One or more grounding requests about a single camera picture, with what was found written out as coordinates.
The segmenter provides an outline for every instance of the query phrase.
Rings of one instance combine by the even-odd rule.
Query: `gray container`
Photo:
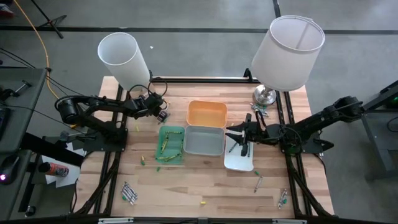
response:
[[[224,152],[224,129],[189,125],[185,130],[184,151],[203,156]]]

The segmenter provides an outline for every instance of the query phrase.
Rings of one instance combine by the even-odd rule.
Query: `green tray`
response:
[[[182,134],[169,134],[169,140],[167,141],[166,148],[161,153],[163,142],[166,139],[166,132],[167,131],[179,131]],[[185,128],[180,126],[162,126],[159,130],[159,142],[157,144],[157,149],[155,152],[156,161],[161,164],[181,164],[182,163],[182,151],[181,151],[181,142],[184,140],[185,136]],[[167,156],[174,156],[178,153],[181,153],[181,156],[177,156],[167,162],[162,159],[157,159],[158,157],[167,157]]]

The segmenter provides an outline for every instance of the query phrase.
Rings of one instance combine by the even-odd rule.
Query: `cylindrical lampshade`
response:
[[[125,90],[137,84],[148,85],[147,65],[137,41],[130,34],[107,35],[98,45],[98,57]]]
[[[308,80],[325,42],[322,28],[311,19],[275,19],[252,61],[252,74],[273,90],[291,91]]]

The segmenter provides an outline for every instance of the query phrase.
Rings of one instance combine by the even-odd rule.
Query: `wooden tabletop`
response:
[[[244,121],[252,113],[252,93],[258,84],[169,83],[165,99],[170,102],[170,118],[165,125],[186,127],[187,108],[192,100],[219,101],[228,107],[227,126]],[[163,93],[164,84],[155,84]],[[118,83],[114,77],[104,77],[100,96],[115,98]],[[290,92],[296,122],[311,115],[305,87]],[[267,124],[279,123],[276,103],[268,107]],[[96,117],[111,120],[112,113],[97,112]],[[278,146],[254,145],[254,170],[264,176],[254,193],[258,176],[254,172],[238,172],[224,167],[224,156],[206,157],[184,153],[180,166],[164,166],[155,160],[160,125],[155,117],[127,119],[129,136],[119,165],[112,216],[123,217],[213,217],[213,218],[293,218],[285,157]],[[140,163],[145,157],[145,166]],[[77,185],[78,210],[88,200],[100,179],[103,152],[94,152],[83,163]],[[320,161],[303,154],[308,188],[326,211],[333,213],[325,172]],[[121,198],[124,181],[137,192],[135,206]],[[280,195],[288,189],[287,204],[277,208]],[[304,211],[302,194],[298,189],[300,208]],[[108,191],[104,191],[102,208]]]

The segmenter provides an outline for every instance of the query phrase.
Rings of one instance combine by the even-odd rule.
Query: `orange cable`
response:
[[[45,53],[45,60],[47,62],[47,68],[50,68],[50,63],[49,63],[49,55],[47,55],[47,49],[45,48],[44,42],[39,34],[39,32],[37,32],[35,26],[33,26],[33,23],[30,21],[30,19],[27,17],[26,13],[24,12],[24,10],[20,7],[20,5],[18,4],[17,0],[14,0],[15,4],[17,5],[17,7],[19,8],[19,10],[21,10],[21,12],[23,13],[23,15],[25,16],[26,20],[29,22],[29,24],[32,26],[33,30],[35,30],[37,37],[39,38],[40,42],[42,43],[43,49],[44,49],[44,53]],[[50,86],[50,72],[47,71],[47,86],[49,88],[49,90],[51,91],[51,93],[57,98],[59,99],[59,97],[57,96],[57,94],[55,94],[55,92],[51,89]]]

